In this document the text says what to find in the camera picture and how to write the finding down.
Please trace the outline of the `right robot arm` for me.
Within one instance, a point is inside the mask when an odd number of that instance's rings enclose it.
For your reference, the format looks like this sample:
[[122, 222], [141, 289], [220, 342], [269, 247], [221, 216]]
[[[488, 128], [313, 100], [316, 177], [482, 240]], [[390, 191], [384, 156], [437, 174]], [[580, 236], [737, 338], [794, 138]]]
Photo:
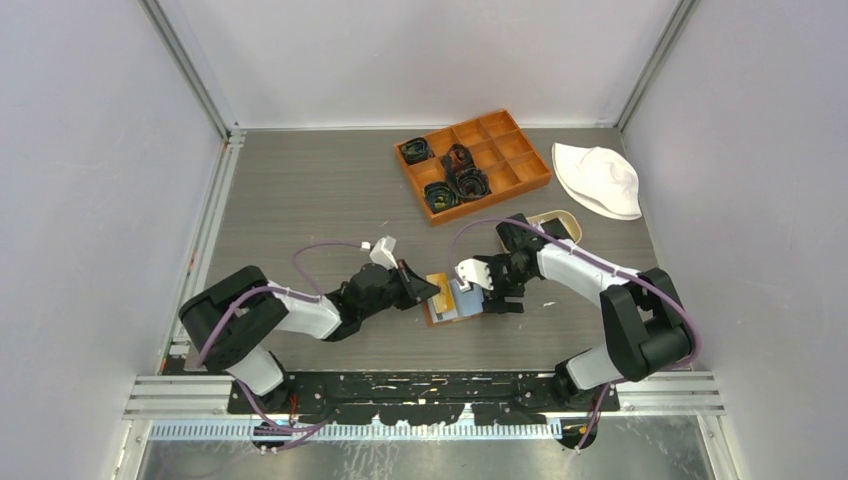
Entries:
[[637, 382], [695, 358], [698, 334], [664, 270], [624, 268], [588, 252], [578, 226], [561, 216], [516, 214], [496, 233], [502, 252], [474, 256], [462, 277], [482, 288], [485, 312], [522, 312], [532, 279], [563, 285], [600, 310], [603, 343], [555, 367], [555, 396], [565, 409], [582, 409], [598, 386]]

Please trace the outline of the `brown leather card holder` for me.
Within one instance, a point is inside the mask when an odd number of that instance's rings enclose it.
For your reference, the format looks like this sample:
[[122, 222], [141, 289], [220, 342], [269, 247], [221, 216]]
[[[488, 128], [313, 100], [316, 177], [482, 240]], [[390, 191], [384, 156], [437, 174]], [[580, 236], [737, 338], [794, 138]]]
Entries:
[[458, 321], [463, 321], [483, 313], [483, 289], [474, 286], [472, 290], [463, 292], [459, 289], [455, 279], [450, 280], [450, 287], [455, 301], [455, 310], [435, 315], [430, 312], [429, 302], [425, 304], [425, 319], [429, 326], [440, 326]]

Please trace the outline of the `orange gold credit card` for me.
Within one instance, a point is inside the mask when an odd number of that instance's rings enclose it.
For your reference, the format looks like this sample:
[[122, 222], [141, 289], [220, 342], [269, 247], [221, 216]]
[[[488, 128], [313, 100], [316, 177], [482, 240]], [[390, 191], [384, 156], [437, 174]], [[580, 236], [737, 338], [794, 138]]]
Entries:
[[439, 289], [438, 293], [428, 300], [430, 312], [440, 315], [454, 311], [455, 301], [447, 274], [443, 272], [428, 274], [426, 280]]

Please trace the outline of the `beige oval card tray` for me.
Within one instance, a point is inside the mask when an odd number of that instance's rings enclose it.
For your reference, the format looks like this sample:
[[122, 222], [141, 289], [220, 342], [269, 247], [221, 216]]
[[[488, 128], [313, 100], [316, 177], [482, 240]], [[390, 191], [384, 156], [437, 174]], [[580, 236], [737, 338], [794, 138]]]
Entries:
[[543, 231], [541, 224], [547, 220], [552, 218], [560, 218], [562, 222], [566, 225], [569, 233], [572, 236], [571, 241], [575, 244], [578, 244], [583, 236], [583, 231], [579, 223], [577, 222], [576, 217], [568, 211], [565, 210], [552, 210], [536, 215], [531, 215], [527, 218], [528, 222], [536, 227], [538, 230]]

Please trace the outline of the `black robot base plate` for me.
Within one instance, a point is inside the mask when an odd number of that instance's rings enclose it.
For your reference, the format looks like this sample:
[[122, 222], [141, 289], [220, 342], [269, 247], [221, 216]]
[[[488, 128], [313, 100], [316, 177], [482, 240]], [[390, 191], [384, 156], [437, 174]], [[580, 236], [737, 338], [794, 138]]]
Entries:
[[490, 372], [295, 372], [266, 396], [249, 401], [231, 388], [230, 414], [261, 410], [281, 414], [306, 429], [346, 430], [380, 423], [387, 427], [457, 427], [463, 412], [474, 427], [547, 427], [568, 447], [588, 447], [604, 413], [620, 408], [613, 387], [571, 392], [553, 373]]

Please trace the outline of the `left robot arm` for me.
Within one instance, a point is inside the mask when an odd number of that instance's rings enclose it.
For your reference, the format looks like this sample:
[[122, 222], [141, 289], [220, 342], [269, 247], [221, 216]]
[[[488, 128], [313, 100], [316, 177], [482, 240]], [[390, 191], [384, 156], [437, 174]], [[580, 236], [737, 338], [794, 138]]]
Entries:
[[282, 287], [259, 267], [247, 266], [188, 300], [178, 317], [201, 366], [232, 375], [257, 405], [277, 413], [290, 403], [292, 388], [282, 364], [261, 345], [270, 333], [337, 342], [357, 333], [365, 320], [389, 309], [408, 310], [438, 291], [404, 261], [391, 268], [367, 263], [320, 296]]

